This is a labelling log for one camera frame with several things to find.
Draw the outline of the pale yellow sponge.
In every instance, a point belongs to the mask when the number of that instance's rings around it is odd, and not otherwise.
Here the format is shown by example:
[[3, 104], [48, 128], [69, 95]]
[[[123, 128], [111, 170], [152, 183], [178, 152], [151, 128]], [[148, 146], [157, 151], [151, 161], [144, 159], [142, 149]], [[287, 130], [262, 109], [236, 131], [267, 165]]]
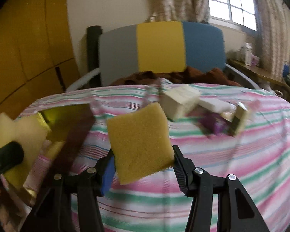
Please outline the pale yellow sponge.
[[0, 148], [16, 141], [24, 150], [23, 162], [4, 174], [16, 190], [21, 190], [50, 131], [39, 113], [17, 120], [12, 120], [6, 113], [0, 114]]

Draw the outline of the purple small object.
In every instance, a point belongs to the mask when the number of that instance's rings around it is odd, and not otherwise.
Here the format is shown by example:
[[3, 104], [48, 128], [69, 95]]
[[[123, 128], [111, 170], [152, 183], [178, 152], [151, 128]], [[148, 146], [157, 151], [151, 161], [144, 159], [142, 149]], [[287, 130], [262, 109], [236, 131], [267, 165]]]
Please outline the purple small object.
[[200, 124], [214, 135], [221, 134], [228, 128], [228, 122], [217, 113], [207, 113], [200, 120]]

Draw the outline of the gold metal tin box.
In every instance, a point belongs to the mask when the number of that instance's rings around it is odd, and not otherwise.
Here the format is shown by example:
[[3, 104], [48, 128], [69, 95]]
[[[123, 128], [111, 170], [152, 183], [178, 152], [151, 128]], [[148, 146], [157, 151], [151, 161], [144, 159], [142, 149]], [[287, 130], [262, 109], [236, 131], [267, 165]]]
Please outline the gold metal tin box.
[[34, 161], [21, 190], [16, 190], [9, 183], [9, 186], [24, 202], [32, 202], [37, 197], [47, 171], [58, 157], [67, 138], [71, 136], [69, 132], [76, 127], [76, 124], [84, 124], [93, 115], [89, 104], [59, 106], [43, 109], [37, 113], [42, 115], [42, 120], [51, 131], [48, 133], [40, 154]]

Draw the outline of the white square box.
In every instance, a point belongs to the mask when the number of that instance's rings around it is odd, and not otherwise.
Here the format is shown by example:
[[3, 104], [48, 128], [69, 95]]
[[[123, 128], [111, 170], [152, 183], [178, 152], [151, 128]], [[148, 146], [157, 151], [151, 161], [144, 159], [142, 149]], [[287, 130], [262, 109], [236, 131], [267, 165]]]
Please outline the white square box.
[[182, 84], [165, 91], [160, 99], [160, 105], [168, 119], [177, 121], [195, 109], [201, 94], [200, 90]]

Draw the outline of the flat white box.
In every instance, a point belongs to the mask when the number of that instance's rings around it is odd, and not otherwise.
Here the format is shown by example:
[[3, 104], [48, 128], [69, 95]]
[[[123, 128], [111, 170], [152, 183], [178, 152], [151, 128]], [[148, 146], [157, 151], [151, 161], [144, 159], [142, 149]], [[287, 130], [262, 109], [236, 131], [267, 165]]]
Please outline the flat white box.
[[232, 111], [235, 108], [233, 104], [221, 101], [216, 98], [201, 98], [198, 102], [198, 105], [210, 112], [218, 114]]

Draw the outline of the small gold card box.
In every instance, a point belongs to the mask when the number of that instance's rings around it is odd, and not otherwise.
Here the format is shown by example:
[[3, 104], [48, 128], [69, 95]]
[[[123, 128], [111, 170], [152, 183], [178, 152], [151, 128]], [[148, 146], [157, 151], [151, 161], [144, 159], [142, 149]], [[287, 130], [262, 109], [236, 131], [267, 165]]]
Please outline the small gold card box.
[[248, 106], [241, 102], [238, 102], [231, 110], [221, 113], [222, 118], [229, 123], [228, 133], [231, 136], [237, 136], [244, 130], [250, 113]]

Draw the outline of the striped pink green bedsheet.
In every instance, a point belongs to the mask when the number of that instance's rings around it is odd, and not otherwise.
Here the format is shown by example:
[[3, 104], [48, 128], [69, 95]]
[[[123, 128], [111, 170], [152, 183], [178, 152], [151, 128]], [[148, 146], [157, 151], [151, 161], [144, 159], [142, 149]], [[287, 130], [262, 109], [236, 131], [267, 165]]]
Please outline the striped pink green bedsheet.
[[[159, 100], [173, 84], [163, 78], [152, 85], [108, 86], [55, 94], [36, 100], [23, 116], [58, 106], [91, 103], [95, 124], [75, 160], [78, 174], [105, 156], [110, 149], [107, 119]], [[234, 174], [241, 181], [270, 231], [290, 225], [290, 104], [265, 90], [194, 84], [203, 98], [229, 103], [259, 101], [245, 130], [238, 136], [208, 136], [198, 124], [202, 111], [169, 122], [170, 140], [185, 157], [212, 175]], [[184, 231], [192, 200], [180, 191], [172, 169], [129, 185], [117, 180], [98, 199], [106, 231]]]

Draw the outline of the dark brown blanket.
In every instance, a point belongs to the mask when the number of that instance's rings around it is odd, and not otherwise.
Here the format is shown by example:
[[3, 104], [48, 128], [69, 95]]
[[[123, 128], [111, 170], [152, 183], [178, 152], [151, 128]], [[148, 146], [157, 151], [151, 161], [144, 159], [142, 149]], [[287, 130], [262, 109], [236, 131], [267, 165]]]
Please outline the dark brown blanket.
[[154, 73], [152, 71], [137, 72], [112, 82], [110, 86], [149, 85], [153, 84], [158, 78], [165, 78], [174, 84], [205, 83], [242, 87], [239, 83], [229, 80], [224, 72], [218, 68], [202, 73], [192, 67], [187, 67], [184, 71], [173, 71], [169, 73]]

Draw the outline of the wooden wardrobe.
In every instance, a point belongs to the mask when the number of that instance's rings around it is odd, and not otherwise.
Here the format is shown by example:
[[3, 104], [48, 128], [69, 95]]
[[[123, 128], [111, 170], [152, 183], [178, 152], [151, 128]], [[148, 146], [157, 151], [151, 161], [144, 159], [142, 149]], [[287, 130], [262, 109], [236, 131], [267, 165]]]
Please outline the wooden wardrobe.
[[7, 0], [0, 10], [0, 114], [15, 119], [77, 79], [67, 0]]

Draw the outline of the wooden desk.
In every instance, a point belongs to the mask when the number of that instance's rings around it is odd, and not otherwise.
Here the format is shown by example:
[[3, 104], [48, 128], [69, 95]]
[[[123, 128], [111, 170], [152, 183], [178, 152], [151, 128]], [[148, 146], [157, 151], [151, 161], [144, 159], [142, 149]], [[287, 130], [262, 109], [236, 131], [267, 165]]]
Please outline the wooden desk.
[[233, 66], [234, 68], [240, 69], [242, 71], [248, 72], [249, 75], [257, 77], [261, 80], [268, 81], [270, 83], [285, 87], [290, 92], [290, 86], [286, 84], [285, 80], [282, 77], [276, 77], [272, 75], [270, 72], [256, 67], [256, 66], [248, 66], [240, 61], [234, 59], [228, 59], [228, 64]]

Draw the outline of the grey yellow blue chair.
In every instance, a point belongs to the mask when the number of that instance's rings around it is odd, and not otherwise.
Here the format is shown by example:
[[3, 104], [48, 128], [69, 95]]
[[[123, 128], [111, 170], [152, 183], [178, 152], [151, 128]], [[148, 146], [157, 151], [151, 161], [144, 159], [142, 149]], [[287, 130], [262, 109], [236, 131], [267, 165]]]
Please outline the grey yellow blue chair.
[[202, 73], [214, 68], [249, 89], [259, 86], [226, 63], [223, 32], [212, 25], [187, 21], [141, 23], [103, 32], [101, 26], [87, 28], [89, 73], [66, 91], [80, 89], [90, 80], [93, 86], [109, 86], [134, 73], [171, 73], [196, 68]]

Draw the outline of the beige curtain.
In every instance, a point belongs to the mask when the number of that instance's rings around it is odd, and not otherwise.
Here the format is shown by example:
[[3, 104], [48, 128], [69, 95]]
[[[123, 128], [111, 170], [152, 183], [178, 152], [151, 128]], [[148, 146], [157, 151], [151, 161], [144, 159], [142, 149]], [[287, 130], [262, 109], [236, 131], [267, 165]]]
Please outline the beige curtain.
[[[191, 21], [208, 23], [210, 0], [153, 0], [155, 21]], [[257, 6], [257, 30], [261, 47], [261, 65], [275, 77], [281, 77], [287, 44], [287, 25], [283, 6], [276, 0], [253, 0]]]

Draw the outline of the window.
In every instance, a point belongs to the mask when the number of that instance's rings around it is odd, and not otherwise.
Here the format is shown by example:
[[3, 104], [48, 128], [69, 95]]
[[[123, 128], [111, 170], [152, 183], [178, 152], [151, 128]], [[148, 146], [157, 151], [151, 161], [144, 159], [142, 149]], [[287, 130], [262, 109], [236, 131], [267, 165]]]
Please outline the window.
[[257, 30], [253, 0], [209, 0], [210, 16]]

